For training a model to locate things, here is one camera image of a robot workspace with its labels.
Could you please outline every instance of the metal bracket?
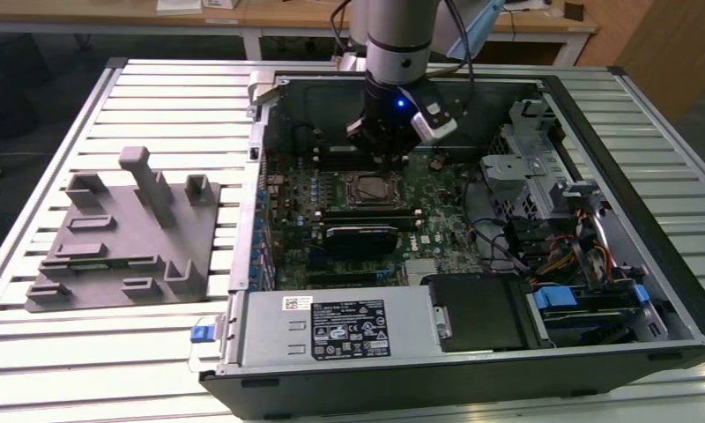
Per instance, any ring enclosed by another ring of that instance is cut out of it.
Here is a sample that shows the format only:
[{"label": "metal bracket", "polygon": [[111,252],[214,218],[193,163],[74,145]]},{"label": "metal bracket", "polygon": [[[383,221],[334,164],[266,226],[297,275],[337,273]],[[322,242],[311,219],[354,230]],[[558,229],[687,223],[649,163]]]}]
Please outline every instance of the metal bracket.
[{"label": "metal bracket", "polygon": [[435,322],[435,333],[439,339],[451,337],[451,326],[449,325],[449,315],[445,307],[433,308],[433,321]]},{"label": "metal bracket", "polygon": [[567,212],[570,209],[569,201],[571,199],[582,200],[598,191],[598,184],[593,181],[587,182],[558,182],[553,185],[549,191],[551,197],[554,213]]},{"label": "metal bracket", "polygon": [[481,159],[481,167],[486,178],[499,181],[525,180],[530,176],[543,176],[541,160],[535,157],[523,159],[522,156],[491,155]]},{"label": "metal bracket", "polygon": [[274,85],[273,70],[254,70],[247,77],[247,100],[251,106],[261,106],[277,98],[279,91]]}]

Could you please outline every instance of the aluminum extrusion table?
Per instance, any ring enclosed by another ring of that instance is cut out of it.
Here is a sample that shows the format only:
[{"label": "aluminum extrusion table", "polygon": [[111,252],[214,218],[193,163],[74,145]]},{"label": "aluminum extrusion table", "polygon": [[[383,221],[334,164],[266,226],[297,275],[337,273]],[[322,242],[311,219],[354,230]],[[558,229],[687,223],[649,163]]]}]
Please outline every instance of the aluminum extrusion table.
[{"label": "aluminum extrusion table", "polygon": [[[249,74],[330,71],[327,63],[130,60],[103,70],[0,249],[0,422],[238,421],[197,382],[189,329],[225,311],[241,173],[251,136]],[[705,287],[705,165],[626,77],[605,69],[479,67],[555,74]],[[117,169],[127,145],[151,152],[169,182],[193,172],[222,185],[207,301],[29,314],[25,291],[70,204],[73,172],[131,183]],[[570,152],[573,160],[583,163]],[[317,418],[313,421],[705,421],[705,364],[650,375],[609,394]]]}]

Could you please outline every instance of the warning label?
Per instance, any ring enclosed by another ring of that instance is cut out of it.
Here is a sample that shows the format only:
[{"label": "warning label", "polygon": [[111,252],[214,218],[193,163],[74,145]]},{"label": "warning label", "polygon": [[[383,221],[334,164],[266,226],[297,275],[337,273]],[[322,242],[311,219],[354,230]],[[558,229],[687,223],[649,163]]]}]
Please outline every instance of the warning label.
[{"label": "warning label", "polygon": [[317,360],[391,355],[383,300],[314,302],[311,337],[311,356]]}]

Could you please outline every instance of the cable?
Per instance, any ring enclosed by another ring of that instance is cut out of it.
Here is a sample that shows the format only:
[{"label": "cable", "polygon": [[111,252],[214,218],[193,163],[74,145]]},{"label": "cable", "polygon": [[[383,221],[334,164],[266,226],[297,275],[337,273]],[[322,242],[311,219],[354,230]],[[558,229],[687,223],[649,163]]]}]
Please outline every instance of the cable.
[{"label": "cable", "polygon": [[509,12],[509,21],[511,22],[511,42],[517,39],[517,28],[514,27],[514,11],[510,11],[506,9],[506,7],[501,7],[503,11]]},{"label": "cable", "polygon": [[467,92],[467,97],[463,101],[463,109],[467,110],[467,106],[470,105],[471,97],[474,95],[474,72],[471,69],[470,39],[467,38],[467,30],[465,29],[465,23],[461,20],[459,11],[457,10],[454,1],[443,0],[443,3],[446,4],[446,8],[449,9],[449,14],[451,15],[451,20],[454,21],[454,25],[457,26],[457,29],[459,30],[461,46],[465,50],[465,57],[462,60],[467,64],[467,79],[470,80],[470,91]]},{"label": "cable", "polygon": [[342,54],[343,54],[343,51],[346,50],[346,47],[342,44],[341,29],[337,28],[337,24],[335,24],[335,22],[333,20],[337,17],[337,15],[339,14],[339,12],[347,7],[347,4],[350,3],[350,1],[351,0],[343,0],[339,3],[339,5],[337,6],[337,8],[333,10],[331,15],[329,15],[329,23],[331,24],[333,38],[337,41],[337,47],[334,48],[334,54],[337,52],[337,48],[342,51]]},{"label": "cable", "polygon": [[478,231],[475,229],[475,227],[471,228],[471,231],[474,232],[475,235],[478,235],[478,237],[486,241],[489,243],[489,245],[491,246],[491,249],[497,249],[502,254],[503,256],[506,256],[507,260],[511,262],[511,264],[514,264],[514,268],[517,269],[517,271],[522,272],[522,273],[530,273],[530,269],[527,268],[527,266],[525,266],[525,264],[519,261],[519,259],[514,256],[513,253],[509,252],[509,250],[502,247],[497,242],[495,240],[491,240],[491,238],[489,238],[487,236],[485,236],[485,234]]}]

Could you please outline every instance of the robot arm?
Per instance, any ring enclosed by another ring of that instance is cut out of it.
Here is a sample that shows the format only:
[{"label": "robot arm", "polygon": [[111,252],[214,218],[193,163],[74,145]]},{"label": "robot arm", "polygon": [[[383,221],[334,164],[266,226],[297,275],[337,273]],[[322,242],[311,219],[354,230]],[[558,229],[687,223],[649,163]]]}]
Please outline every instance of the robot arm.
[{"label": "robot arm", "polygon": [[[431,145],[457,129],[455,119],[466,105],[458,100],[445,103],[425,70],[431,48],[462,57],[465,50],[461,36],[449,41],[459,31],[453,22],[451,29],[443,27],[443,16],[451,14],[446,4],[439,7],[439,0],[421,0],[417,7],[411,0],[357,1],[363,3],[353,6],[353,16],[366,18],[366,31],[359,21],[353,21],[351,37],[362,43],[361,34],[366,34],[365,101],[361,117],[347,126],[347,140],[387,167],[417,144]],[[485,42],[503,1],[459,3],[474,16],[467,36],[474,52]]]}]

